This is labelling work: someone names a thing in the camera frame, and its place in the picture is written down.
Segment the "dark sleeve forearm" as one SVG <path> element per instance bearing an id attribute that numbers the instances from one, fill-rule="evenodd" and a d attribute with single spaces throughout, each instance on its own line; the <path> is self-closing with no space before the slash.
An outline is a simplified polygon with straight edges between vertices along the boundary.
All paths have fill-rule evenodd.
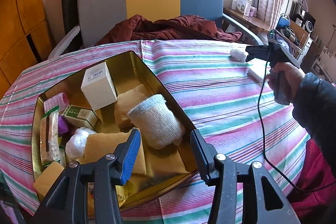
<path id="1" fill-rule="evenodd" d="M 335 87 L 313 73 L 300 83 L 293 117 L 319 145 L 330 165 L 335 164 Z"/>

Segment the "person right hand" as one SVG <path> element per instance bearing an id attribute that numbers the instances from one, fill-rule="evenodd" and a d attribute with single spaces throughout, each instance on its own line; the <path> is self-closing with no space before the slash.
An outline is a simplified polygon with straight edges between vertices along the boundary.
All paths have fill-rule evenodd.
<path id="1" fill-rule="evenodd" d="M 305 73 L 291 63 L 277 63 L 266 76 L 273 90 L 274 100 L 281 105 L 294 101 L 296 92 L 305 77 Z"/>

